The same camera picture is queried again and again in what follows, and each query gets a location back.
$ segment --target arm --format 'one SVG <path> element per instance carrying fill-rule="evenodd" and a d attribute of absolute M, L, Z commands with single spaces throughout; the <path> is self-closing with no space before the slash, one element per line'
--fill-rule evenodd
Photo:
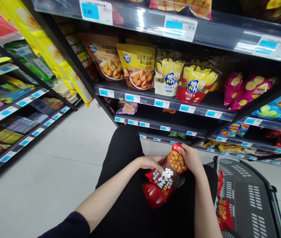
<path fill-rule="evenodd" d="M 196 179 L 194 235 L 197 238 L 222 238 L 208 178 L 199 158 L 198 151 L 185 144 L 181 146 L 186 150 L 186 152 L 181 152 L 184 155 L 185 163 Z"/>
<path fill-rule="evenodd" d="M 131 179 L 140 168 L 163 170 L 158 161 L 164 156 L 138 157 L 130 162 L 118 174 L 96 189 L 75 210 L 79 212 L 88 222 L 91 232 L 97 227 Z"/>

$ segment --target potato wedge snack bag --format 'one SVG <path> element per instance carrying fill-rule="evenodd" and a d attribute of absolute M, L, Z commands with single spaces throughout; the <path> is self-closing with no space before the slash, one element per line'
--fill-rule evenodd
<path fill-rule="evenodd" d="M 146 46 L 116 44 L 128 87 L 143 91 L 153 87 L 156 50 Z"/>

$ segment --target hanging snack bag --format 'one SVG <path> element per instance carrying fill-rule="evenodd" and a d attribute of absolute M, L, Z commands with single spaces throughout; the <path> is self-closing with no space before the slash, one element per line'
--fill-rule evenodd
<path fill-rule="evenodd" d="M 268 79 L 261 76 L 251 75 L 237 93 L 229 111 L 240 110 L 249 102 L 258 98 L 260 95 L 271 89 L 275 79 Z"/>
<path fill-rule="evenodd" d="M 179 148 L 183 149 L 181 145 L 174 143 L 171 152 L 159 163 L 164 168 L 162 173 L 153 169 L 151 172 L 145 174 L 159 188 L 159 192 L 163 196 L 163 202 L 166 202 L 169 193 L 172 192 L 172 185 L 175 178 L 187 170 Z"/>
<path fill-rule="evenodd" d="M 221 73 L 209 66 L 185 63 L 176 94 L 182 103 L 199 104 Z"/>
<path fill-rule="evenodd" d="M 173 97 L 176 95 L 180 75 L 184 66 L 180 58 L 158 57 L 155 61 L 155 93 Z"/>
<path fill-rule="evenodd" d="M 225 83 L 224 105 L 229 106 L 235 99 L 237 92 L 240 90 L 243 82 L 243 74 L 241 72 L 231 72 Z"/>
<path fill-rule="evenodd" d="M 116 44 L 128 87 L 143 91 L 153 87 L 156 50 L 146 46 Z"/>
<path fill-rule="evenodd" d="M 81 40 L 91 56 L 101 76 L 108 81 L 125 80 L 123 67 L 119 60 L 116 37 L 80 33 Z"/>

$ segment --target black pants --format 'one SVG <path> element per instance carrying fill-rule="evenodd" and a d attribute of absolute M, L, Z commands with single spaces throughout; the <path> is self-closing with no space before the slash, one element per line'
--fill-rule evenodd
<path fill-rule="evenodd" d="M 117 128 L 108 147 L 96 188 L 139 156 L 144 156 L 144 153 L 135 127 L 124 125 Z M 204 165 L 204 169 L 214 202 L 218 177 L 210 166 Z M 166 237 L 188 234 L 194 236 L 195 179 L 192 172 L 183 173 L 185 183 L 175 190 L 163 206 L 151 209 L 142 188 L 142 184 L 148 182 L 144 174 L 149 171 L 140 169 L 135 173 L 91 237 L 109 237 L 113 234 L 121 237 L 142 237 L 148 234 Z"/>

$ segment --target floor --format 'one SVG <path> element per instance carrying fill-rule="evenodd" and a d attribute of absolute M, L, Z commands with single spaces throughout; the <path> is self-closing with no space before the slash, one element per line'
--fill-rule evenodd
<path fill-rule="evenodd" d="M 60 223 L 94 191 L 116 127 L 94 101 L 71 113 L 0 176 L 0 237 L 37 237 Z M 146 155 L 167 154 L 170 145 L 142 140 Z M 203 163 L 210 152 L 199 152 Z M 281 167 L 251 162 L 277 188 Z"/>

